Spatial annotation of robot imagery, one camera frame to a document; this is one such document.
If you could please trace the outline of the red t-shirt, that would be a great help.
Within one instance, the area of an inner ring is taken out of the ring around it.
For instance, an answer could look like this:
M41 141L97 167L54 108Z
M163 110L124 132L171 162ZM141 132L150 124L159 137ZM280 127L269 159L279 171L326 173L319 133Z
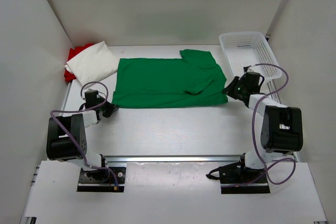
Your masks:
M76 79L76 76L73 70L74 63L76 63L76 60L74 60L74 57L91 46L93 46L93 44L86 44L84 46L75 47L74 49L71 48L69 50L68 60L65 64L65 73L64 73L64 78L67 83Z

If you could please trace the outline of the white t-shirt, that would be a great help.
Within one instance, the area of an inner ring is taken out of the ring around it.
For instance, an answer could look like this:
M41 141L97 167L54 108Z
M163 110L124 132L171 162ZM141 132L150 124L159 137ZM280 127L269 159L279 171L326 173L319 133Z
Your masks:
M119 59L109 50L104 41L82 51L74 57L73 70L82 86L101 81L118 70Z

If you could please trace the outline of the green t-shirt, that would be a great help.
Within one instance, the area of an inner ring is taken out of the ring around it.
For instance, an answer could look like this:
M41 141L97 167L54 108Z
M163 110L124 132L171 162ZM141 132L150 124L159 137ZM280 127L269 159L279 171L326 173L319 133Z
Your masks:
M226 77L209 51L184 49L179 58L124 58L112 102L125 109L216 106L228 102Z

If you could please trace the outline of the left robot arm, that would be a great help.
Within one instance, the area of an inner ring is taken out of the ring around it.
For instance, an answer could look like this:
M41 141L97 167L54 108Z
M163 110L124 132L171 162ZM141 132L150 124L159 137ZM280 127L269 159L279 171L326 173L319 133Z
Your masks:
M78 111L51 111L48 122L46 153L53 161L69 162L85 172L92 172L98 182L110 176L106 158L88 147L86 128L110 118L118 106L107 101L107 95L89 89Z

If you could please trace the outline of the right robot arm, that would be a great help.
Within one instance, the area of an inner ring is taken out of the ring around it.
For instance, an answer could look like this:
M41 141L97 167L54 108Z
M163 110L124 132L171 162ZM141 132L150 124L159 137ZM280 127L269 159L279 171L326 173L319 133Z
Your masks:
M244 164L236 168L236 177L247 182L255 169L263 169L281 155L303 147L302 112L298 107L280 104L260 92L265 78L257 72L235 76L222 93L244 103L253 111L254 149L243 155Z

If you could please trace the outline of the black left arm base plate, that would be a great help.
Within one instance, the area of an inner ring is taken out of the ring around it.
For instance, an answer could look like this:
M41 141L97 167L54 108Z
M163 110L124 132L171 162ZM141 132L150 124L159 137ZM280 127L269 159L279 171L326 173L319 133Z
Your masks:
M123 193L125 188L125 179L127 168L125 166L109 167L117 178L109 170L80 170L77 191L87 193Z

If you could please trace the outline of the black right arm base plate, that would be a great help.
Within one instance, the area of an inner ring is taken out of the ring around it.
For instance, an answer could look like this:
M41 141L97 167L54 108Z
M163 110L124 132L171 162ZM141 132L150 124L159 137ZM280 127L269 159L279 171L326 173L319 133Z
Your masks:
M215 168L206 177L220 182L222 195L270 193L265 170L247 168L243 161Z

